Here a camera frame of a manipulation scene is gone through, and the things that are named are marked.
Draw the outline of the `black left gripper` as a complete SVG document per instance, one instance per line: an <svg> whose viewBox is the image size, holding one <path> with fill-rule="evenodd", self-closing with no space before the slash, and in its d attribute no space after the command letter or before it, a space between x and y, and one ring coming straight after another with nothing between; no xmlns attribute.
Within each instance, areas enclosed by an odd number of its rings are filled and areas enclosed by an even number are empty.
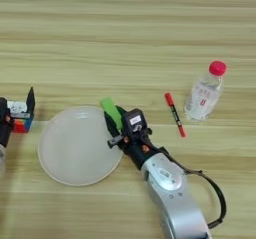
<svg viewBox="0 0 256 239"><path fill-rule="evenodd" d="M30 88L27 100L27 112L30 115L34 114L35 96L34 89ZM10 134L14 133L28 133L31 126L30 119L13 118L7 116L4 120L0 121L0 145L6 147L9 141Z"/></svg>

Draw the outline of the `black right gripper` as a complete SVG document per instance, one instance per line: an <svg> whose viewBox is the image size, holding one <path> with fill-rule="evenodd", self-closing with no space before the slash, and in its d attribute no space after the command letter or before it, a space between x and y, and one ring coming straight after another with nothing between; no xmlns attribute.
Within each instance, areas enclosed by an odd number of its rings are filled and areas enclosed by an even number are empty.
<svg viewBox="0 0 256 239"><path fill-rule="evenodd" d="M120 115L127 113L125 109L116 106ZM135 133L133 137L120 134L121 116L111 116L107 112L104 113L107 129L113 138L121 136L122 139L117 143L117 146L125 155L129 156L138 169L141 169L143 164L152 156L159 153L159 149L155 147L149 136L152 134L150 128L144 129L141 132Z"/></svg>

